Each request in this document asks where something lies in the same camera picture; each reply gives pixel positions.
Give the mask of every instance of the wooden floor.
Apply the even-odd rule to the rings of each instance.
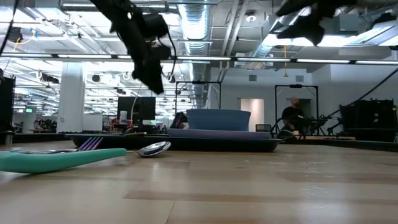
[[[129,153],[50,174],[0,172],[0,221],[396,224],[398,154],[281,145],[268,154],[167,152],[141,159]]]

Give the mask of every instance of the chair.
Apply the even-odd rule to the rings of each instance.
[[[256,132],[270,132],[271,128],[270,124],[256,124]]]

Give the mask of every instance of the person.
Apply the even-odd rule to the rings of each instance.
[[[282,120],[284,122],[285,129],[288,129],[289,131],[301,131],[304,112],[299,108],[300,99],[297,97],[291,97],[290,104],[291,106],[286,107],[282,112]]]

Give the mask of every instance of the monitor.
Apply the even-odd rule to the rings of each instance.
[[[118,98],[118,119],[120,111],[127,111],[127,119],[131,117],[131,107],[136,97]],[[133,109],[133,119],[155,120],[156,97],[138,97]]]

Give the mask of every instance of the pillar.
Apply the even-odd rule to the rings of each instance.
[[[81,62],[64,62],[61,76],[57,133],[83,131],[86,75]]]
[[[23,133],[33,133],[33,129],[35,129],[35,120],[37,117],[37,107],[36,106],[27,106],[25,109],[24,116],[24,127],[22,128]]]

